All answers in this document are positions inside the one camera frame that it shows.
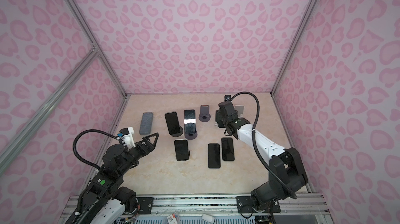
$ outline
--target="phone screen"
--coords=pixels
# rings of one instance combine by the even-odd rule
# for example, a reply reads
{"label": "phone screen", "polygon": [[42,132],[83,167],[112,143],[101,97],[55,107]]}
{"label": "phone screen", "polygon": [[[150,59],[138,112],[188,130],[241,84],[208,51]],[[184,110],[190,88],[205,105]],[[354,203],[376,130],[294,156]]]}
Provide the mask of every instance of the phone screen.
{"label": "phone screen", "polygon": [[185,110],[183,111],[184,117],[184,127],[186,134],[196,133],[196,111],[195,110]]}
{"label": "phone screen", "polygon": [[234,161],[235,152],[233,151],[233,140],[232,138],[222,138],[221,139],[222,148],[222,160],[224,161]]}
{"label": "phone screen", "polygon": [[208,144],[208,168],[220,168],[220,145],[218,143]]}
{"label": "phone screen", "polygon": [[188,141],[184,140],[175,140],[175,154],[177,161],[186,161],[189,159],[189,148],[188,148]]}
{"label": "phone screen", "polygon": [[166,113],[165,121],[167,122],[168,132],[170,134],[180,133],[179,121],[176,112]]}

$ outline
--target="pink leopard print wall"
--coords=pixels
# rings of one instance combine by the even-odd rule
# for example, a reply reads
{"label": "pink leopard print wall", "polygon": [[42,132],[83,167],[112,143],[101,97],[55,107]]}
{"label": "pink leopard print wall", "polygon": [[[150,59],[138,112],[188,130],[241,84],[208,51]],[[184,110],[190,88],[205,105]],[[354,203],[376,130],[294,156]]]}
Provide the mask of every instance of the pink leopard print wall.
{"label": "pink leopard print wall", "polygon": [[[0,177],[0,222],[57,223],[69,196],[79,194],[89,166],[72,142],[83,130],[109,131],[122,97],[96,59]],[[104,136],[86,134],[80,155],[93,161]]]}
{"label": "pink leopard print wall", "polygon": [[309,0],[77,0],[132,93],[271,91]]}
{"label": "pink leopard print wall", "polygon": [[1,154],[90,47],[63,0],[0,4]]}
{"label": "pink leopard print wall", "polygon": [[321,0],[277,94],[335,223],[400,222],[400,0]]}

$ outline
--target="black cable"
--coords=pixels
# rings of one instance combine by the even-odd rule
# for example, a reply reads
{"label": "black cable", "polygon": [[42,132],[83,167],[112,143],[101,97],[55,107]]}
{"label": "black cable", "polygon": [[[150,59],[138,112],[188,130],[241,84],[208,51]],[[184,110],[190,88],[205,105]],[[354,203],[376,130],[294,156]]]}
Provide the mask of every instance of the black cable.
{"label": "black cable", "polygon": [[289,193],[290,197],[293,199],[297,199],[297,195],[296,193],[284,182],[282,181],[282,179],[280,177],[277,176],[276,173],[274,173],[271,168],[268,166],[268,164],[264,161],[263,157],[261,156],[260,152],[258,151],[258,147],[257,147],[257,143],[256,143],[256,125],[258,122],[258,116],[260,115],[260,103],[257,99],[257,97],[250,92],[247,91],[243,91],[243,92],[239,92],[236,95],[234,95],[230,100],[232,101],[233,98],[237,97],[238,95],[241,94],[248,94],[251,95],[257,103],[257,113],[256,113],[256,119],[254,120],[253,123],[253,131],[252,131],[252,138],[253,138],[253,147],[254,147],[254,151],[256,152],[256,155],[258,157],[258,159],[261,161],[261,163],[264,165],[264,167],[268,170],[268,172],[276,178],[276,180],[282,185],[282,187]]}
{"label": "black cable", "polygon": [[[80,193],[79,197],[77,198],[78,202],[77,202],[77,205],[76,205],[75,212],[79,212],[79,215],[82,214],[82,198],[83,198],[83,194],[85,193],[85,191],[86,190],[83,190],[82,193]],[[75,215],[75,217],[73,218],[71,224],[74,224],[78,220],[79,215]]]}
{"label": "black cable", "polygon": [[274,206],[274,201],[271,201],[271,207],[270,207],[270,222],[272,224],[276,224],[275,218],[274,218],[274,212],[273,212],[273,206]]}
{"label": "black cable", "polygon": [[81,157],[81,156],[79,155],[77,149],[76,149],[76,144],[77,144],[79,138],[81,138],[84,134],[87,134],[87,133],[90,133],[90,132],[100,133],[100,134],[106,135],[106,136],[108,136],[108,137],[114,138],[114,139],[116,139],[116,140],[117,140],[117,137],[116,137],[116,136],[113,136],[113,135],[111,135],[111,134],[109,134],[109,133],[107,133],[107,132],[98,130],[98,129],[88,129],[88,130],[82,131],[82,132],[79,133],[79,135],[77,135],[77,136],[75,137],[74,142],[72,143],[72,146],[73,146],[73,147],[72,147],[72,151],[73,151],[74,155],[76,156],[76,158],[77,158],[79,161],[82,161],[83,163],[85,163],[85,164],[87,164],[87,165],[90,165],[90,166],[92,166],[92,167],[95,167],[97,170],[100,170],[100,167],[99,167],[97,164],[94,164],[93,162],[90,162],[90,161],[84,159],[83,157]]}
{"label": "black cable", "polygon": [[250,206],[250,207],[251,207],[251,214],[250,214],[249,216],[244,216],[242,213],[240,213],[240,215],[241,215],[243,218],[245,218],[245,219],[250,219],[250,218],[253,216],[253,206],[252,206],[252,205],[245,205],[245,206],[242,206],[242,207],[240,208],[240,210],[242,210],[242,208],[244,208],[244,207],[246,207],[246,206]]}

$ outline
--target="metal rail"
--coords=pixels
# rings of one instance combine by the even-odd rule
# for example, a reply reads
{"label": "metal rail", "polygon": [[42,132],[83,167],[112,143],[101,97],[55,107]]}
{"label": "metal rail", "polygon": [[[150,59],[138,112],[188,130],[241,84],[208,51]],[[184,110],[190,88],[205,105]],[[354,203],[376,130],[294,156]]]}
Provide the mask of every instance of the metal rail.
{"label": "metal rail", "polygon": [[85,16],[83,15],[81,9],[77,5],[75,0],[64,0],[68,7],[70,8],[72,14],[75,16],[78,24],[81,26],[85,36],[88,38],[88,40],[92,43],[93,47],[98,48],[100,51],[100,61],[102,62],[103,66],[106,68],[106,71],[108,75],[111,77],[111,80],[114,82],[114,84],[117,86],[119,92],[122,94],[122,96],[126,97],[126,91],[121,83],[121,81],[118,79],[117,75],[115,74],[115,71],[111,67],[110,63],[108,62],[106,55],[104,54],[103,50],[101,49],[100,44],[98,43],[96,37],[94,36],[92,30],[90,29],[90,26],[88,22],[85,19]]}
{"label": "metal rail", "polygon": [[283,62],[282,67],[279,70],[278,77],[274,83],[274,86],[272,87],[271,94],[275,94],[276,90],[278,89],[279,83],[282,80],[283,74],[285,73],[285,71],[287,69],[289,61],[292,59],[294,51],[296,50],[297,45],[301,40],[301,37],[303,36],[304,32],[306,31],[307,25],[308,25],[311,17],[313,16],[313,12],[315,11],[319,1],[320,0],[310,0],[308,2],[308,5],[304,12],[304,16],[300,22],[299,27],[297,28],[297,31],[293,38],[293,41],[290,44],[289,51],[287,52],[287,55],[285,57],[285,61]]}
{"label": "metal rail", "polygon": [[[236,196],[249,194],[181,194],[181,195],[138,195],[138,197],[153,197],[153,208],[150,215],[140,217],[168,216],[178,212],[180,216],[240,216],[236,206]],[[71,196],[61,214],[62,219],[68,218],[75,210],[78,196]],[[297,199],[280,200],[280,213],[276,215],[329,215],[330,212],[322,194],[297,193]],[[253,213],[254,216],[268,215]]]}
{"label": "metal rail", "polygon": [[[294,145],[294,141],[293,141],[292,137],[290,136],[289,129],[288,129],[288,127],[286,126],[285,121],[283,121],[282,113],[281,113],[281,111],[280,111],[280,109],[279,109],[279,107],[278,107],[278,104],[276,103],[276,98],[275,98],[275,96],[274,96],[273,94],[271,94],[271,97],[272,97],[272,99],[273,99],[273,102],[274,102],[274,105],[275,105],[277,114],[278,114],[278,116],[279,116],[280,122],[282,123],[283,129],[285,130],[287,139],[289,140],[289,144],[290,144],[291,147],[296,148],[296,146]],[[307,191],[308,191],[308,192],[312,192],[312,193],[315,192],[315,188],[314,188],[313,184],[311,183],[311,181],[308,181],[308,183],[306,184],[306,188],[307,188]]]}
{"label": "metal rail", "polygon": [[24,149],[32,136],[47,120],[53,110],[68,94],[72,86],[79,80],[86,69],[92,64],[93,60],[99,56],[96,48],[90,51],[86,57],[79,63],[71,74],[63,81],[57,90],[43,103],[37,110],[34,117],[30,119],[22,131],[16,135],[11,141],[6,150],[0,156],[0,176],[7,170],[15,158]]}

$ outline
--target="phone case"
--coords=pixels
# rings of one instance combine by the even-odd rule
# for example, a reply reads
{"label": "phone case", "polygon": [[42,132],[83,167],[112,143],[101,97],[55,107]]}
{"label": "phone case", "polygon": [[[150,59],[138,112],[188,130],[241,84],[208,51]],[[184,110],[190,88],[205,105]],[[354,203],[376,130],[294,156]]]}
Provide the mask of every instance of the phone case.
{"label": "phone case", "polygon": [[195,110],[185,110],[184,114],[184,130],[185,134],[195,134],[196,133],[196,111]]}
{"label": "phone case", "polygon": [[149,135],[151,132],[151,126],[153,124],[153,113],[145,112],[142,116],[142,121],[140,123],[139,134],[140,135]]}

